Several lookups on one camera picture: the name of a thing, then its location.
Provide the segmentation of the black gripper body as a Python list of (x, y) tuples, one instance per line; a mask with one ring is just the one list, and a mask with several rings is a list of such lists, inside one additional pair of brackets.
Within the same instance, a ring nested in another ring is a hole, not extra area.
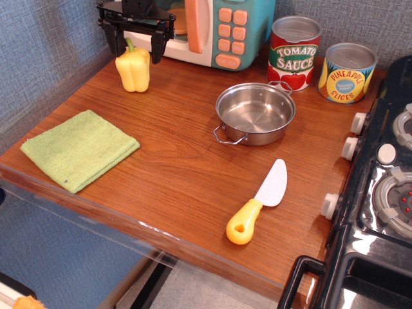
[(175, 15), (159, 8), (154, 1), (97, 1), (98, 23), (108, 37), (124, 31), (174, 37)]

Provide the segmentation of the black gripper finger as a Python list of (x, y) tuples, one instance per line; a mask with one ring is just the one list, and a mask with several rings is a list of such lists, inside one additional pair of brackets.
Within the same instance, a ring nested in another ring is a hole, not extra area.
[(120, 57), (126, 51), (124, 33), (118, 29), (116, 24), (112, 24), (108, 21), (102, 23), (102, 28), (109, 49), (116, 57)]
[(155, 32), (151, 37), (152, 63), (158, 64), (165, 52), (168, 38), (164, 32)]

